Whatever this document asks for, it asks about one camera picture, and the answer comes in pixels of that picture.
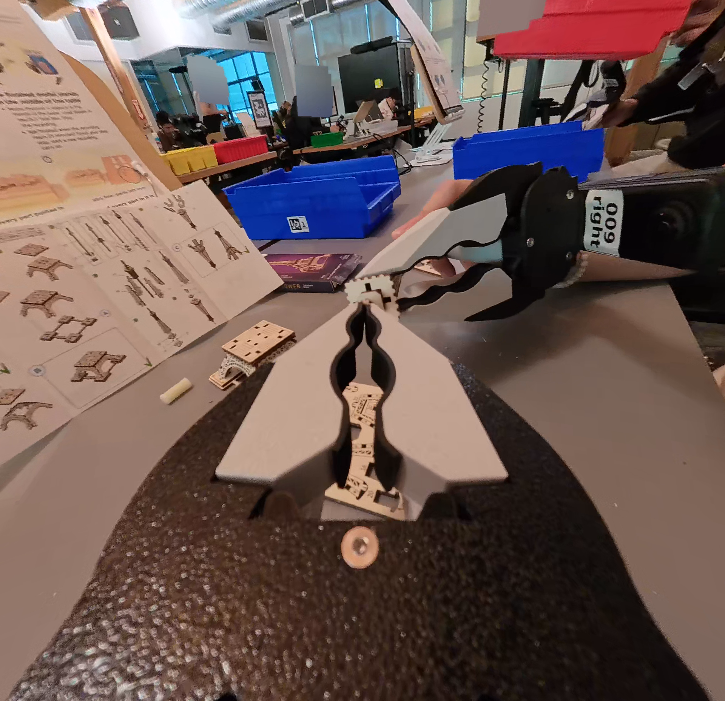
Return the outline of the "yellow bin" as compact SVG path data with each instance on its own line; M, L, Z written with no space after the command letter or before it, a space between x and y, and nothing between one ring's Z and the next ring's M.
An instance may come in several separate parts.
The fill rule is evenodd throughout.
M211 144L173 150L161 154L160 157L177 177L216 168L219 165L214 146Z

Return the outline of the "person's right forearm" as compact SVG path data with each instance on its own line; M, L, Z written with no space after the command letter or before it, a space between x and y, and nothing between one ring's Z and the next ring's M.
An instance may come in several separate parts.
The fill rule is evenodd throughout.
M644 281L668 280L692 275L693 271L654 265L634 260L588 253L581 281Z

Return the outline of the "white instruction sheet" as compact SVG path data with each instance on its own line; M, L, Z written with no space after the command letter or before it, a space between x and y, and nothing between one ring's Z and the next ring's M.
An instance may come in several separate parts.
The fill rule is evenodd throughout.
M282 281L204 183L150 171L17 0L2 0L1 461Z

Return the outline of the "white propped board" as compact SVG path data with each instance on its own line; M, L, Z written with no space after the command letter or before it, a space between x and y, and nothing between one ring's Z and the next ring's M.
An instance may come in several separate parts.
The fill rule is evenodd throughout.
M438 122L448 125L461 119L464 108L452 79L451 65L421 17L407 0L379 1L399 19L412 40L415 69Z

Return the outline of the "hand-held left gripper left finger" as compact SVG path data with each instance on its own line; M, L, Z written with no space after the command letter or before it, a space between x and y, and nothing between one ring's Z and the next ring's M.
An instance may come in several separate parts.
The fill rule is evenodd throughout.
M333 483L345 487L352 430L343 391L356 376L366 319L365 304L349 305L277 359L217 479L286 491L299 504Z

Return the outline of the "black monitor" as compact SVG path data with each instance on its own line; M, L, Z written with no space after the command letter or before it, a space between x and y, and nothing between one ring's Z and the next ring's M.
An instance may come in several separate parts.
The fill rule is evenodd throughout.
M360 103L381 101L392 92L402 94L399 48L393 42L373 51L337 58L345 112L356 112Z

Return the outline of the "black ceiling speaker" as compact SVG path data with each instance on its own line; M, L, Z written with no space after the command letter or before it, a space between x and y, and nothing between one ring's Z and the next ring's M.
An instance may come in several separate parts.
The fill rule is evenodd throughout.
M139 29L126 4L122 2L107 3L99 7L99 14L111 39L132 41L139 37Z

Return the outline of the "person's right hand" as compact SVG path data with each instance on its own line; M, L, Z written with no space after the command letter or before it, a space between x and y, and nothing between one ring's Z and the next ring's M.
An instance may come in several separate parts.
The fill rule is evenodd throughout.
M392 232L392 238L397 240L400 236L409 231L412 226L419 223L430 213L449 207L465 192L472 182L472 180L466 179L450 179L441 183L431 195L430 199L421 208L420 212Z

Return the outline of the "wooden tower model section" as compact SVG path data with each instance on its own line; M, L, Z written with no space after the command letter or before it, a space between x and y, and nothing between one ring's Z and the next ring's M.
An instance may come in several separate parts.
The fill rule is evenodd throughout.
M345 284L347 300L350 305L375 305L398 316L429 289L445 286L459 278L453 272L450 260L442 259L450 269L448 273L440 270L438 261L440 259L428 257L403 271L366 271Z

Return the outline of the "blue plastic bin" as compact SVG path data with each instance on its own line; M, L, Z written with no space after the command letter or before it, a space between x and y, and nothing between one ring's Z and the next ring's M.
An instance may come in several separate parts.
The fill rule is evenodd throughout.
M540 162L544 171L565 168L581 183L600 170L605 132L582 122L556 123L460 137L452 146L453 177L474 180L510 165Z

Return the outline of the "white stand base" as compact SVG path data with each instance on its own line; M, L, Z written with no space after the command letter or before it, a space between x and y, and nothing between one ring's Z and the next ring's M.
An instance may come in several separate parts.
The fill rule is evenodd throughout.
M433 167L446 165L452 162L452 142L446 142L446 136L451 125L438 123L430 132L420 148L415 148L415 156L409 159L413 168Z

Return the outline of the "dark puzzle box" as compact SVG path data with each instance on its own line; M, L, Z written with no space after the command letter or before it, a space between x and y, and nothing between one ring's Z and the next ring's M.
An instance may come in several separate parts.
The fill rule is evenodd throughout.
M283 281L277 292L332 294L358 270L359 254L267 254Z

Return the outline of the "wooden tower base model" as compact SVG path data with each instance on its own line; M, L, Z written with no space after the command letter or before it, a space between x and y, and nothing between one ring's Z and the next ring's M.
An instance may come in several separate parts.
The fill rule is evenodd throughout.
M260 321L222 345L222 362L209 381L222 391L237 387L260 366L274 362L295 343L296 334L291 329Z

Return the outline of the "wooden post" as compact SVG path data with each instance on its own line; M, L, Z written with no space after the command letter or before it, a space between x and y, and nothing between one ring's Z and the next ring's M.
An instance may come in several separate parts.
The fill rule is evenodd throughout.
M113 44L113 40L106 28L100 11L97 8L79 8L79 13L104 59L125 107L135 124L142 132L145 132L149 126L147 117L140 105L139 96Z

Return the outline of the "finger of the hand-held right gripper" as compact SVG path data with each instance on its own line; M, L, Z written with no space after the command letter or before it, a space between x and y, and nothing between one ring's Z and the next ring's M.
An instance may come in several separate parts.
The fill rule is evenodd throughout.
M440 281L415 283L397 298L401 316L476 316L512 298L512 279L501 268L477 263Z
M500 265L500 234L507 216L503 194L466 207L434 210L377 253L356 282L367 283L379 276L394 279L422 260L446 258L450 252L458 261Z

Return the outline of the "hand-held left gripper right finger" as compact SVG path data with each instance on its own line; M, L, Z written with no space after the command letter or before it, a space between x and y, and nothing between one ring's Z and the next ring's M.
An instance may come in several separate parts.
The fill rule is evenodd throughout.
M430 496L505 481L508 472L448 359L376 305L368 305L377 406L378 480L404 499L406 519Z

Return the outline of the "wooden puzzle sheet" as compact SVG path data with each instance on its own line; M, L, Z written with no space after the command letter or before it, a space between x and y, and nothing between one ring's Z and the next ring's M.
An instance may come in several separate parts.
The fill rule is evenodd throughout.
M351 382L343 391L349 407L349 423L356 430L352 456L343 487L337 484L325 491L325 499L389 520L404 521L405 506L400 492L385 490L375 469L374 438L376 408L383 391L374 385Z

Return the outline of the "red bin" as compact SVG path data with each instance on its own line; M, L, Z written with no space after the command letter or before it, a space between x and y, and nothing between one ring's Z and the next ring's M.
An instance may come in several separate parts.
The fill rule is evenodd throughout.
M218 165L230 164L231 162L268 153L268 143L265 135L216 142L212 147Z

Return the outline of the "blue bin with white tag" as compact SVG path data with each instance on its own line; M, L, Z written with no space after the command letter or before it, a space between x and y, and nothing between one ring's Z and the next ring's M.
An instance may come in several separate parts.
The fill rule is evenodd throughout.
M279 168L224 190L250 239L364 239L401 195L394 157Z

